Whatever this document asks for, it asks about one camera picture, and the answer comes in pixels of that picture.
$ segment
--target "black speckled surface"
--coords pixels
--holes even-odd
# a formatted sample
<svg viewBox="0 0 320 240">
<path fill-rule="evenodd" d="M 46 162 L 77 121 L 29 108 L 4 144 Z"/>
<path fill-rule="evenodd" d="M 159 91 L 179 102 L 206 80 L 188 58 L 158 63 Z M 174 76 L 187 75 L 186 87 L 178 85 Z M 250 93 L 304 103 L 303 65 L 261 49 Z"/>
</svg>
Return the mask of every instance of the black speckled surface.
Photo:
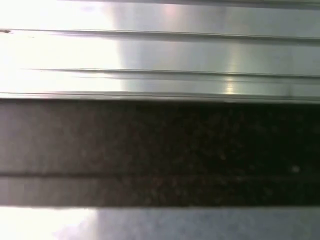
<svg viewBox="0 0 320 240">
<path fill-rule="evenodd" d="M 318 205 L 319 136 L 317 105 L 1 100 L 0 204 Z"/>
</svg>

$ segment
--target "aluminum rail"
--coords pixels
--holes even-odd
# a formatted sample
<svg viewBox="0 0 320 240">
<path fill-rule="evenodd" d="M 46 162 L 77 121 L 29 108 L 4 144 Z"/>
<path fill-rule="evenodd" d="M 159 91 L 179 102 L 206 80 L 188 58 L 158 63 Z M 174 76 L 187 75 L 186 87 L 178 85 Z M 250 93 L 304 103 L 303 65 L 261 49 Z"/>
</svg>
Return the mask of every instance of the aluminum rail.
<svg viewBox="0 0 320 240">
<path fill-rule="evenodd" d="M 2 4 L 0 96 L 318 103 L 317 7 L 178 3 Z"/>
</svg>

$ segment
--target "metal strip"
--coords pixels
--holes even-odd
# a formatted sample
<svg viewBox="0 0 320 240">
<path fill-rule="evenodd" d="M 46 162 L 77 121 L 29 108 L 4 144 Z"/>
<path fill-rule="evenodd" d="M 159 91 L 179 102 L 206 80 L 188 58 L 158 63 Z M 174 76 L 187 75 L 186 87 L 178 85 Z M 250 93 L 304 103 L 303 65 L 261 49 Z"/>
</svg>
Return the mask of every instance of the metal strip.
<svg viewBox="0 0 320 240">
<path fill-rule="evenodd" d="M 2 98 L 320 101 L 319 79 L 21 70 L 0 74 Z"/>
<path fill-rule="evenodd" d="M 311 9 L 13 0 L 0 6 L 0 29 L 320 38 L 319 17 Z"/>
<path fill-rule="evenodd" d="M 320 48 L 261 40 L 175 41 L 0 36 L 6 69 L 74 69 L 320 76 Z"/>
<path fill-rule="evenodd" d="M 318 240 L 312 208 L 0 208 L 1 234 L 25 240 Z"/>
</svg>

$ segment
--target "brushed metal panel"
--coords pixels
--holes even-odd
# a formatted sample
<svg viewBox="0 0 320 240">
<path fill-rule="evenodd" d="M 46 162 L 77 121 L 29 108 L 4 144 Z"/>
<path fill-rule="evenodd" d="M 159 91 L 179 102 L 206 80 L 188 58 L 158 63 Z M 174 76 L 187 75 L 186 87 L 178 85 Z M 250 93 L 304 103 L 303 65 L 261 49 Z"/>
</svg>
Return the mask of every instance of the brushed metal panel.
<svg viewBox="0 0 320 240">
<path fill-rule="evenodd" d="M 319 19 L 318 10 L 244 7 L 240 4 L 13 0 L 0 5 L 0 29 L 319 38 Z"/>
<path fill-rule="evenodd" d="M 76 36 L 0 38 L 11 69 L 94 69 L 320 76 L 320 48 L 264 41 L 164 41 Z M 296 51 L 311 51 L 294 54 Z M 308 64 L 309 69 L 299 67 Z"/>
</svg>

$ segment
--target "shiny metal bar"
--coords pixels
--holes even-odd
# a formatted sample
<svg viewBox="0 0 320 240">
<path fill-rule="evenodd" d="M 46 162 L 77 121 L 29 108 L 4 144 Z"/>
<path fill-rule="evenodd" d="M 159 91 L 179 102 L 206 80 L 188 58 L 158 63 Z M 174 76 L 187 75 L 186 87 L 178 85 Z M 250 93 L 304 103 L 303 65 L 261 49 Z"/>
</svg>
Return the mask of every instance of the shiny metal bar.
<svg viewBox="0 0 320 240">
<path fill-rule="evenodd" d="M 318 103 L 319 89 L 317 78 L 30 70 L 0 74 L 2 98 Z"/>
<path fill-rule="evenodd" d="M 317 240 L 319 221 L 318 207 L 0 207 L 1 235 L 24 240 Z"/>
<path fill-rule="evenodd" d="M 320 47 L 263 40 L 0 35 L 5 69 L 320 76 Z"/>
<path fill-rule="evenodd" d="M 0 29 L 164 32 L 320 38 L 320 11 L 230 5 L 12 0 L 0 3 Z"/>
<path fill-rule="evenodd" d="M 2 98 L 320 99 L 319 9 L 203 1 L 0 6 Z"/>
</svg>

